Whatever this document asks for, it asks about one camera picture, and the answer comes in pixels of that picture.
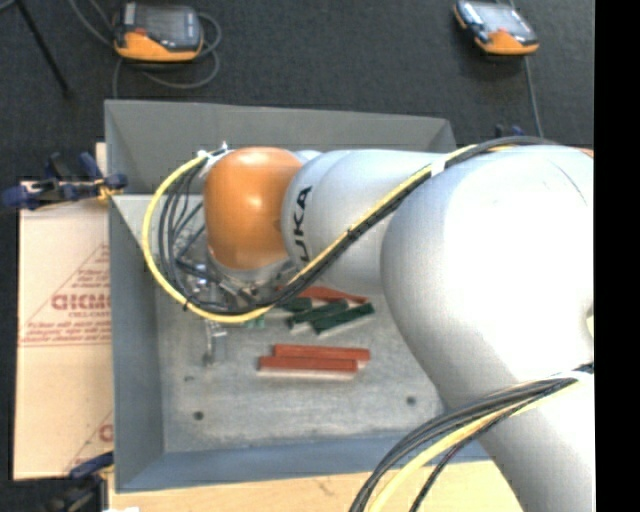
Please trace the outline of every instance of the black wire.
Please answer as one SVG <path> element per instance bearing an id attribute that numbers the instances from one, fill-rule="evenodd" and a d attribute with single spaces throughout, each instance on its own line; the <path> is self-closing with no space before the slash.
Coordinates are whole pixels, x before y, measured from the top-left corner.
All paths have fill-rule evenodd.
<path id="1" fill-rule="evenodd" d="M 585 372 L 585 373 L 593 373 L 593 370 L 594 370 L 594 364 L 593 363 L 588 363 L 588 364 L 585 364 L 585 365 L 582 365 L 582 366 L 578 367 L 575 371 L 582 371 L 582 372 Z M 518 406 L 515 409 L 511 409 L 511 410 L 507 411 L 506 413 L 498 416 L 496 419 L 494 419 L 493 421 L 489 422 L 487 425 L 483 426 L 476 433 L 466 437 L 465 439 L 463 439 L 462 441 L 460 441 L 459 443 L 454 445 L 452 448 L 450 448 L 449 451 L 443 456 L 443 458 L 438 462 L 438 464 L 436 464 L 436 466 L 431 471 L 431 474 L 429 475 L 429 478 L 424 483 L 422 489 L 420 489 L 420 492 L 418 493 L 418 495 L 416 496 L 413 504 L 411 505 L 411 508 L 409 509 L 409 512 L 418 512 L 418 509 L 422 505 L 422 502 L 424 501 L 424 499 L 427 497 L 427 494 L 429 494 L 429 491 L 431 490 L 431 488 L 435 484 L 436 480 L 438 479 L 438 476 L 440 476 L 440 474 L 442 473 L 442 471 L 444 470 L 446 465 L 465 446 L 470 444 L 473 440 L 475 440 L 476 438 L 481 436 L 483 433 L 487 432 L 491 427 L 493 427 L 497 423 L 501 422 L 502 420 L 506 419 L 508 416 L 513 415 L 515 412 L 517 412 L 518 410 L 522 409 L 523 407 L 525 407 L 525 406 L 524 405 Z"/>
<path id="2" fill-rule="evenodd" d="M 523 407 L 575 382 L 574 378 L 558 378 L 535 381 L 515 388 L 509 388 L 496 393 L 473 404 L 457 409 L 421 425 L 400 440 L 380 461 L 370 477 L 356 495 L 349 512 L 364 511 L 368 500 L 377 483 L 404 456 L 416 450 L 421 445 L 432 441 L 438 436 L 452 430 L 459 429 L 476 419 L 486 417 L 487 414 L 504 409 L 509 405 L 516 405 L 523 400 Z"/>
<path id="3" fill-rule="evenodd" d="M 507 0 L 509 2 L 509 6 L 517 11 L 518 8 L 513 0 Z M 499 0 L 495 0 L 497 4 L 504 5 L 503 2 Z M 544 132 L 542 131 L 542 123 L 540 122 L 540 113 L 538 112 L 538 100 L 536 99 L 536 93 L 533 85 L 533 79 L 531 78 L 531 66 L 529 65 L 529 57 L 524 55 L 522 57 L 524 62 L 524 76 L 527 82 L 527 92 L 529 93 L 529 102 L 531 103 L 531 111 L 533 113 L 533 124 L 536 130 L 536 135 L 538 137 L 544 137 Z"/>
<path id="4" fill-rule="evenodd" d="M 451 160 L 445 163 L 445 169 L 452 167 L 454 165 L 460 164 L 464 161 L 467 161 L 475 156 L 479 156 L 484 154 L 492 149 L 503 147 L 503 146 L 511 146 L 511 145 L 539 145 L 539 144 L 556 144 L 553 141 L 547 141 L 544 139 L 540 139 L 537 137 L 526 137 L 526 136 L 511 136 L 511 137 L 503 137 L 499 139 L 493 139 L 490 141 L 486 141 L 476 146 L 473 146 L 463 153 L 453 157 Z M 174 203 L 179 200 L 180 195 L 183 193 L 183 188 L 185 183 L 191 183 L 193 176 L 199 172 L 201 166 L 196 166 L 195 169 L 190 169 L 185 174 L 180 176 L 175 183 L 169 187 L 167 192 L 167 197 L 165 204 L 162 209 L 161 214 L 161 222 L 158 229 L 158 241 L 159 248 L 161 252 L 160 257 L 160 265 L 165 277 L 167 280 L 174 286 L 174 288 L 180 290 L 182 294 L 187 297 L 190 295 L 190 291 L 184 287 L 181 279 L 178 276 L 178 271 L 175 264 L 175 257 L 173 254 L 172 244 L 169 243 L 168 247 L 165 251 L 164 244 L 164 236 L 165 231 L 169 229 L 167 232 L 167 236 L 173 237 L 175 235 L 175 225 L 169 224 L 169 227 L 166 227 L 166 215 L 171 211 L 171 208 L 175 208 Z M 341 240 L 336 246 L 331 249 L 319 263 L 313 267 L 311 270 L 307 271 L 305 274 L 298 276 L 294 281 L 288 283 L 286 286 L 277 290 L 268 297 L 259 302 L 247 301 L 246 305 L 243 306 L 234 306 L 233 308 L 229 308 L 225 305 L 221 305 L 218 302 L 203 302 L 195 297 L 189 297 L 189 301 L 199 308 L 216 314 L 225 314 L 227 316 L 235 316 L 242 315 L 245 313 L 249 313 L 256 308 L 262 307 L 271 307 L 271 306 L 279 306 L 289 302 L 295 296 L 300 294 L 305 288 L 310 286 L 318 277 L 329 267 L 331 266 L 353 243 L 355 243 L 364 233 L 369 231 L 372 227 L 374 227 L 378 222 L 386 218 L 390 213 L 394 212 L 402 203 L 402 201 L 417 187 L 423 184 L 427 179 L 431 177 L 431 173 L 426 173 L 420 180 L 416 180 L 411 186 L 406 189 L 400 191 L 394 198 L 392 198 L 389 203 L 383 207 L 382 209 L 374 212 L 369 218 L 365 219 L 358 226 L 352 229 L 349 232 L 349 236 L 345 237 Z"/>

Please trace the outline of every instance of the black cable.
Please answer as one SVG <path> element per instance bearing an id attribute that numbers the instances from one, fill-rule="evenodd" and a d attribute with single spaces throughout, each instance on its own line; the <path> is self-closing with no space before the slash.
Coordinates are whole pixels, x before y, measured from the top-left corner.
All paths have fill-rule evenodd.
<path id="1" fill-rule="evenodd" d="M 5 4 L 0 5 L 0 10 L 8 7 L 9 5 L 11 5 L 15 0 L 8 0 Z M 80 20 L 80 22 L 82 23 L 82 25 L 94 36 L 94 38 L 96 40 L 98 40 L 100 43 L 102 43 L 104 46 L 108 46 L 109 48 L 113 48 L 113 43 L 112 41 L 110 41 L 109 39 L 107 39 L 107 37 L 105 37 L 103 34 L 101 34 L 92 24 L 91 22 L 84 16 L 84 14 L 80 11 L 80 9 L 78 8 L 78 5 L 76 4 L 75 0 L 67 0 L 67 2 L 69 3 L 71 9 L 73 10 L 73 12 L 75 13 L 76 17 Z M 96 12 L 98 13 L 98 15 L 100 16 L 100 19 L 102 20 L 102 22 L 107 26 L 107 28 L 109 28 L 110 30 L 112 30 L 112 26 L 111 23 L 109 22 L 109 18 L 106 15 L 106 13 L 100 8 L 100 6 L 96 3 L 95 0 L 89 0 L 89 2 L 91 3 L 92 7 L 96 10 Z M 214 78 L 218 75 L 219 71 L 220 71 L 220 58 L 218 56 L 218 54 L 216 53 L 216 48 L 217 46 L 220 44 L 220 42 L 222 41 L 222 28 L 220 27 L 220 24 L 215 20 L 215 18 L 213 18 L 212 16 L 209 16 L 206 13 L 203 12 L 199 12 L 198 14 L 198 18 L 200 20 L 204 20 L 208 23 L 210 23 L 214 30 L 215 30 L 215 37 L 213 39 L 213 41 L 211 42 L 206 42 L 205 41 L 205 45 L 204 45 L 204 49 L 196 56 L 196 58 L 193 60 L 194 62 L 197 61 L 201 61 L 204 57 L 207 56 L 211 56 L 211 58 L 213 59 L 213 68 L 211 70 L 211 72 L 205 76 L 203 79 L 195 81 L 195 82 L 185 82 L 185 83 L 181 83 L 181 82 L 171 82 L 168 80 L 163 80 L 161 78 L 158 78 L 157 76 L 151 74 L 148 71 L 141 71 L 142 75 L 145 76 L 147 79 L 162 85 L 163 87 L 168 87 L 171 89 L 182 89 L 182 90 L 190 90 L 190 89 L 197 89 L 200 87 L 204 87 L 205 85 L 209 84 L 210 82 L 212 82 L 214 80 Z M 113 71 L 113 75 L 111 77 L 111 94 L 113 96 L 114 99 L 117 99 L 119 96 L 118 93 L 118 82 L 120 79 L 120 71 L 122 68 L 122 63 L 123 63 L 123 58 L 120 57 L 118 59 L 118 61 L 116 62 L 114 71 Z"/>
<path id="2" fill-rule="evenodd" d="M 518 10 L 513 0 L 507 0 L 507 1 L 509 2 L 509 6 L 514 11 Z M 499 0 L 495 0 L 495 2 L 497 4 L 503 4 Z M 542 138 L 544 137 L 544 132 L 542 130 L 542 123 L 540 122 L 540 113 L 538 112 L 538 100 L 536 99 L 533 79 L 531 78 L 531 66 L 529 65 L 529 57 L 527 55 L 523 55 L 522 59 L 524 62 L 524 76 L 527 82 L 527 92 L 529 94 L 529 102 L 531 103 L 531 111 L 533 113 L 533 124 L 536 130 L 536 135 Z"/>
<path id="3" fill-rule="evenodd" d="M 11 7 L 15 3 L 15 0 L 7 0 L 0 4 L 0 11 L 4 11 L 7 7 Z"/>
<path id="4" fill-rule="evenodd" d="M 582 371 L 582 372 L 585 372 L 585 373 L 593 373 L 593 369 L 594 369 L 594 364 L 593 363 L 589 363 L 589 364 L 585 364 L 585 365 L 582 365 L 582 366 L 578 367 L 575 371 Z M 515 408 L 513 410 L 507 411 L 506 413 L 500 415 L 498 418 L 496 418 L 493 421 L 489 422 L 487 425 L 482 427 L 480 430 L 478 430 L 474 434 L 466 437 L 465 439 L 463 439 L 462 441 L 460 441 L 459 443 L 454 445 L 452 448 L 450 448 L 449 451 L 443 456 L 443 458 L 438 462 L 438 464 L 436 464 L 436 466 L 431 471 L 431 474 L 429 475 L 429 478 L 427 479 L 427 481 L 422 486 L 422 489 L 420 489 L 420 492 L 418 493 L 418 495 L 416 496 L 413 504 L 411 505 L 411 508 L 409 509 L 409 512 L 418 512 L 418 510 L 420 509 L 420 506 L 422 505 L 422 502 L 427 497 L 427 494 L 429 494 L 429 491 L 431 490 L 431 488 L 435 484 L 436 480 L 438 479 L 438 477 L 440 476 L 440 474 L 442 473 L 442 471 L 444 470 L 446 465 L 465 446 L 467 446 L 473 440 L 475 440 L 476 438 L 481 436 L 484 432 L 487 432 L 491 427 L 493 427 L 497 423 L 501 422 L 502 420 L 506 419 L 508 416 L 513 415 L 515 412 L 517 412 L 518 410 L 522 409 L 523 407 L 524 407 L 524 405 L 523 406 L 519 406 L 519 407 L 517 407 L 517 408 Z"/>
<path id="5" fill-rule="evenodd" d="M 540 139 L 537 137 L 525 137 L 525 136 L 512 136 L 512 137 L 503 137 L 499 139 L 490 140 L 484 143 L 480 143 L 476 146 L 473 146 L 463 153 L 456 155 L 451 160 L 445 163 L 445 169 L 452 167 L 454 165 L 460 164 L 466 160 L 474 158 L 475 156 L 479 156 L 481 154 L 487 153 L 488 151 L 501 148 L 504 146 L 512 146 L 512 145 L 539 145 L 539 144 L 552 144 L 556 143 L 553 141 L 547 141 L 544 139 Z M 172 204 L 175 201 L 178 201 L 180 198 L 181 191 L 183 190 L 183 185 L 186 183 L 186 180 L 192 179 L 195 176 L 201 166 L 196 166 L 194 169 L 190 169 L 184 175 L 179 177 L 171 187 L 169 187 L 166 201 L 163 206 L 163 212 L 169 212 L 170 208 L 172 208 Z M 190 302 L 199 308 L 208 311 L 210 313 L 216 314 L 226 314 L 228 316 L 234 315 L 242 315 L 248 312 L 253 311 L 256 308 L 260 307 L 273 307 L 280 306 L 289 302 L 295 296 L 300 294 L 304 289 L 310 286 L 318 277 L 336 261 L 353 243 L 355 243 L 364 233 L 374 227 L 378 222 L 382 219 L 386 218 L 390 213 L 395 211 L 402 201 L 417 187 L 419 187 L 422 183 L 424 183 L 427 179 L 429 179 L 431 173 L 426 173 L 421 179 L 416 180 L 412 183 L 411 186 L 405 188 L 400 191 L 394 198 L 392 198 L 389 203 L 381 208 L 380 210 L 374 212 L 370 215 L 369 218 L 365 219 L 358 226 L 353 228 L 348 237 L 345 237 L 341 240 L 335 247 L 329 251 L 322 260 L 311 270 L 307 271 L 305 274 L 298 276 L 294 281 L 289 282 L 286 286 L 282 287 L 280 290 L 274 291 L 274 293 L 268 297 L 267 299 L 258 301 L 256 303 L 250 302 L 243 306 L 234 307 L 233 309 L 229 309 L 228 307 L 221 305 L 218 302 L 204 302 L 199 300 L 196 297 L 190 297 L 190 291 L 187 290 L 181 284 L 181 280 L 177 278 L 176 273 L 176 265 L 174 262 L 174 256 L 172 253 L 165 255 L 164 249 L 164 233 L 166 229 L 174 229 L 175 226 L 169 225 L 169 228 L 166 227 L 166 223 L 164 220 L 166 219 L 166 213 L 161 215 L 161 223 L 159 225 L 159 243 L 161 248 L 161 257 L 160 257 L 160 268 L 167 277 L 167 280 L 174 286 L 175 289 L 180 290 L 182 295 L 185 297 L 190 297 Z"/>
<path id="6" fill-rule="evenodd" d="M 356 495 L 349 512 L 363 512 L 374 488 L 383 476 L 398 461 L 400 461 L 400 459 L 416 450 L 421 445 L 452 430 L 464 427 L 472 421 L 486 417 L 487 414 L 502 410 L 510 405 L 515 406 L 524 401 L 522 403 L 522 407 L 526 407 L 530 403 L 551 395 L 574 382 L 574 378 L 566 377 L 526 383 L 521 386 L 516 386 L 499 393 L 495 393 L 489 397 L 478 400 L 471 405 L 434 418 L 433 420 L 421 425 L 401 439 L 380 461 Z"/>

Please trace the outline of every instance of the cable bundle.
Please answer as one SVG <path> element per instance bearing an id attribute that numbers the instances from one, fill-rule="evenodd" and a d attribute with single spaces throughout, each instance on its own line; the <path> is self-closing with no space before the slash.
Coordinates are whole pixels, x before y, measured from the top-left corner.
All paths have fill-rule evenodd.
<path id="1" fill-rule="evenodd" d="M 446 464 L 464 446 L 504 419 L 537 407 L 543 399 L 556 396 L 560 391 L 580 385 L 581 375 L 593 375 L 594 366 L 591 363 L 577 370 L 513 386 L 424 423 L 407 434 L 385 455 L 356 495 L 349 512 L 365 511 L 376 486 L 403 457 L 422 450 L 371 500 L 369 512 L 380 512 L 410 475 L 438 455 L 444 454 L 411 506 L 410 512 L 417 512 Z"/>
<path id="2" fill-rule="evenodd" d="M 423 184 L 429 178 L 435 176 L 445 169 L 462 163 L 470 158 L 485 154 L 491 151 L 498 151 L 510 146 L 555 144 L 554 142 L 538 139 L 535 137 L 504 137 L 491 140 L 482 144 L 468 146 L 443 155 L 441 159 L 432 162 L 417 170 L 404 182 L 391 190 L 382 200 L 365 212 L 362 217 L 352 224 L 349 229 L 343 232 L 324 251 L 318 254 L 306 267 L 298 272 L 286 286 L 277 290 L 271 297 L 261 301 L 253 302 L 247 300 L 247 304 L 242 306 L 221 307 L 218 303 L 199 303 L 190 297 L 190 292 L 181 285 L 180 280 L 173 274 L 172 256 L 160 257 L 160 267 L 156 265 L 152 252 L 149 236 L 151 233 L 151 219 L 164 194 L 170 202 L 179 200 L 184 195 L 184 184 L 191 183 L 193 176 L 200 172 L 202 165 L 208 156 L 200 155 L 181 167 L 173 171 L 171 175 L 158 187 L 154 193 L 142 225 L 142 250 L 147 262 L 147 266 L 156 278 L 158 283 L 176 301 L 194 313 L 207 318 L 208 320 L 221 323 L 243 323 L 248 320 L 258 318 L 271 308 L 286 304 L 303 290 L 310 286 L 320 275 L 336 261 L 353 243 L 364 233 L 375 226 L 382 219 L 393 213 L 404 201 L 404 199 Z M 161 224 L 158 228 L 159 237 L 165 236 L 166 225 Z"/>

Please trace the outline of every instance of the black clamp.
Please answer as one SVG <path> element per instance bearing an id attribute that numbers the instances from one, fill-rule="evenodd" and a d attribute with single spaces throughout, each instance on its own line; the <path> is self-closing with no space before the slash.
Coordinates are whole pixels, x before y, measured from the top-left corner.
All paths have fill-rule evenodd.
<path id="1" fill-rule="evenodd" d="M 60 153 L 53 153 L 45 166 L 44 179 L 23 182 L 2 192 L 5 206 L 18 209 L 36 210 L 44 206 L 108 197 L 122 192 L 128 184 L 124 174 L 104 176 L 95 159 L 88 153 L 78 157 L 83 176 L 74 176 L 63 161 Z"/>

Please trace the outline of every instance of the orange device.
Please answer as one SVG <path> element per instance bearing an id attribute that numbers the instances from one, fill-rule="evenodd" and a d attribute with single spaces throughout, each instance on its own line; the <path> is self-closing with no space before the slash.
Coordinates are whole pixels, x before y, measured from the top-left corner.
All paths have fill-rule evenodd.
<path id="1" fill-rule="evenodd" d="M 181 63 L 202 50 L 204 34 L 194 9 L 127 2 L 114 19 L 114 48 L 130 61 Z"/>
<path id="2" fill-rule="evenodd" d="M 473 42 L 488 55 L 528 55 L 540 46 L 529 23 L 508 5 L 458 0 L 453 13 Z"/>

